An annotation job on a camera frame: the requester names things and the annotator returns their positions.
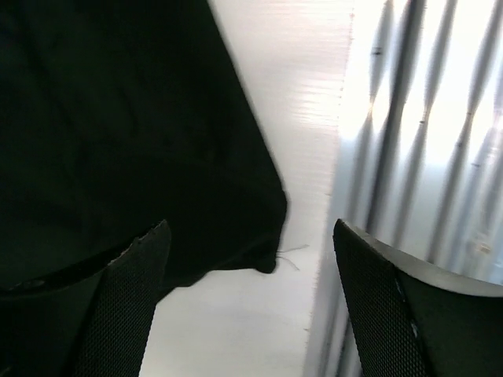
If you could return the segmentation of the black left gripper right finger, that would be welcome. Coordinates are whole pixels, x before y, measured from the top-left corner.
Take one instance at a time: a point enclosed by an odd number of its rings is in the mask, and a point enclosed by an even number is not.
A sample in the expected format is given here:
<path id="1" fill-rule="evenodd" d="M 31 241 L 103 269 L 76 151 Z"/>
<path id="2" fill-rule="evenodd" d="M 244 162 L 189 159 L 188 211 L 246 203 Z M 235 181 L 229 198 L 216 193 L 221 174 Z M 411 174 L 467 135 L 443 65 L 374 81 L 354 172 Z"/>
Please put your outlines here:
<path id="1" fill-rule="evenodd" d="M 333 243 L 365 376 L 502 374 L 502 287 L 338 220 Z"/>

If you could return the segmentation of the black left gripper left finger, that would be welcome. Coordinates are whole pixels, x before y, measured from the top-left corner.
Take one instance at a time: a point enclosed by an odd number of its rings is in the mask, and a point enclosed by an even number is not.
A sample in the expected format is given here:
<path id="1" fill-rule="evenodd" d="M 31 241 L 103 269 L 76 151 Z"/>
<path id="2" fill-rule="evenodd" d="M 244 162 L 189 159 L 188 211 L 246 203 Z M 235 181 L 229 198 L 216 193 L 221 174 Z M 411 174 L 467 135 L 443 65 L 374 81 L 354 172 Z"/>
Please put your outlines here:
<path id="1" fill-rule="evenodd" d="M 1 289 L 3 376 L 137 376 L 171 245 L 165 221 Z"/>

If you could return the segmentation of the black t-shirt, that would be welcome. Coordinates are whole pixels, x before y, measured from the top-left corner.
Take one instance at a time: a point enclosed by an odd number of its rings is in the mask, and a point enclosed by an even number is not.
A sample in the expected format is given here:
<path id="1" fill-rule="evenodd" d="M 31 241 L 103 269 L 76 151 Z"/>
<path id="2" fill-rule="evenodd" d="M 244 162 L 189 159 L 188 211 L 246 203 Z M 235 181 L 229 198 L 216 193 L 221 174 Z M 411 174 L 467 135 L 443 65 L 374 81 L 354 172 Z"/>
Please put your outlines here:
<path id="1" fill-rule="evenodd" d="M 165 291 L 270 274 L 287 206 L 208 2 L 2 2 L 3 287 L 158 221 Z"/>

